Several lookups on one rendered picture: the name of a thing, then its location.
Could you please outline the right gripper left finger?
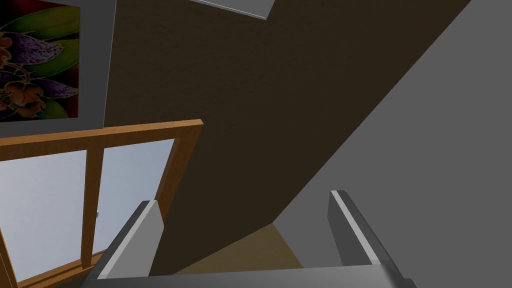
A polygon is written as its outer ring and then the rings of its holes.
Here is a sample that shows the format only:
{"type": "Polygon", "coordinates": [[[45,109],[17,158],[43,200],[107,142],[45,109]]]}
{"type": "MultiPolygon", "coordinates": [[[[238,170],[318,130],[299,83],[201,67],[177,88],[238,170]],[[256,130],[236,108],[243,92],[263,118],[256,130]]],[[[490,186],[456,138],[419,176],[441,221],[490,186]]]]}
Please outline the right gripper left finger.
{"type": "Polygon", "coordinates": [[[147,277],[164,230],[156,200],[145,200],[90,271],[87,280],[147,277]]]}

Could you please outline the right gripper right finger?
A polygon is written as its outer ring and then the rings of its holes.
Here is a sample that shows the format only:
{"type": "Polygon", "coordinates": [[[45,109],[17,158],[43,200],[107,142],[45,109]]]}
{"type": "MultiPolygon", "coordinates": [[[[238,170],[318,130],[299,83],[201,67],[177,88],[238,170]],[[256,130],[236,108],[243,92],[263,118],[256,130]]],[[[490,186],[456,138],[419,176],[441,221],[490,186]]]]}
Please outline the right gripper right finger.
{"type": "Polygon", "coordinates": [[[344,190],[330,191],[327,220],[344,266],[396,266],[376,233],[344,190]]]}

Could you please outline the wooden framed window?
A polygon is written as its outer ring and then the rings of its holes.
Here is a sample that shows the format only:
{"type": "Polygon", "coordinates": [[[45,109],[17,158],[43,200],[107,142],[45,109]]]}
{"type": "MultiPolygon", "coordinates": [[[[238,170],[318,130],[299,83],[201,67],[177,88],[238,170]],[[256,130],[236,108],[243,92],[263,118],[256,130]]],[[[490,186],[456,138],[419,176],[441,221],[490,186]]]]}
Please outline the wooden framed window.
{"type": "Polygon", "coordinates": [[[202,127],[200,119],[193,119],[0,138],[0,162],[86,151],[80,259],[19,282],[0,230],[0,288],[55,288],[90,273],[98,266],[103,253],[93,253],[97,224],[94,211],[99,202],[106,148],[168,139],[174,141],[155,195],[159,212],[166,218],[202,127]]]}

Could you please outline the colourful flower picture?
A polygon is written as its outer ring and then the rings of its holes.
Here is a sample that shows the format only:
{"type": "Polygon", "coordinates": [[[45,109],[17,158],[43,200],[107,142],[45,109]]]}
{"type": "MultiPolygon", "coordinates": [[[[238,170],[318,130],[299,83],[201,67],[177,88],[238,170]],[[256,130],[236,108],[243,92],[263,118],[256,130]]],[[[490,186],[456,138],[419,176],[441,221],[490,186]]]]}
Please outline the colourful flower picture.
{"type": "Polygon", "coordinates": [[[0,0],[0,123],[77,118],[81,9],[0,0]]]}

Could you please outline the grey ceiling panel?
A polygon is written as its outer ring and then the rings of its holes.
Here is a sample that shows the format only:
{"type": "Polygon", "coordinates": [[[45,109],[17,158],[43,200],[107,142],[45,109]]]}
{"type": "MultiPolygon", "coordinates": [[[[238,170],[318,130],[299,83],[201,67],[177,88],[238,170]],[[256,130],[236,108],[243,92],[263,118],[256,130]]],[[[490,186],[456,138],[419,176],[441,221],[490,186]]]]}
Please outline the grey ceiling panel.
{"type": "Polygon", "coordinates": [[[190,0],[249,17],[267,20],[275,0],[190,0]]]}

